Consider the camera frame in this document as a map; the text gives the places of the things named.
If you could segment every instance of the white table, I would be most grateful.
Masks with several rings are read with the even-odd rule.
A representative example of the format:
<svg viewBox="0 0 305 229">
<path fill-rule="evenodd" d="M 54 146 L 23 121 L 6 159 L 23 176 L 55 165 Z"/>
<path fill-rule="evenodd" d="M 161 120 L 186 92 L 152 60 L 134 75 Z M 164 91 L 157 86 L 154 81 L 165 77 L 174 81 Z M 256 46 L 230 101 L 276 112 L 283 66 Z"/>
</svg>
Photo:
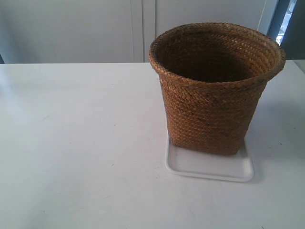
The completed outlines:
<svg viewBox="0 0 305 229">
<path fill-rule="evenodd" d="M 148 63 L 0 66 L 3 229 L 305 228 L 305 75 L 292 61 L 247 133 L 255 177 L 170 173 Z"/>
</svg>

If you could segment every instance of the plastic tray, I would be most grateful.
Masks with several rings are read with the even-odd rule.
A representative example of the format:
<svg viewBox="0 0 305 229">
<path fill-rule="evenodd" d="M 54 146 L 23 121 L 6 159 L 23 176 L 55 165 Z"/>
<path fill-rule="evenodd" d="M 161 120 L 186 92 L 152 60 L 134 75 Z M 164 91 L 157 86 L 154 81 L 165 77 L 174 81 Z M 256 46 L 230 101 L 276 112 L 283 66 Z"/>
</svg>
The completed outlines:
<svg viewBox="0 0 305 229">
<path fill-rule="evenodd" d="M 166 167 L 173 173 L 216 180 L 247 182 L 254 176 L 245 143 L 234 156 L 221 156 L 172 145 L 167 138 Z"/>
</svg>

